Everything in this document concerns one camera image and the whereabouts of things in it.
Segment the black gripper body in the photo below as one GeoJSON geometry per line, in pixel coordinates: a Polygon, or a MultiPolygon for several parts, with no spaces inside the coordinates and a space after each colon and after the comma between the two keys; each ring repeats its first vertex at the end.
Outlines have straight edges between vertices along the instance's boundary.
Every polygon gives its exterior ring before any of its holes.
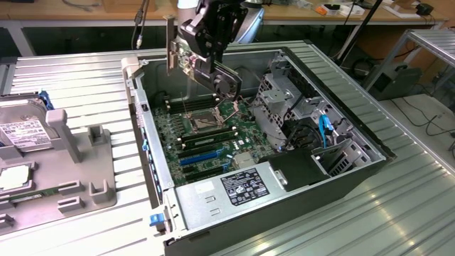
{"type": "Polygon", "coordinates": [[[217,44],[233,42],[245,15],[244,1],[199,1],[193,25],[217,44]]]}

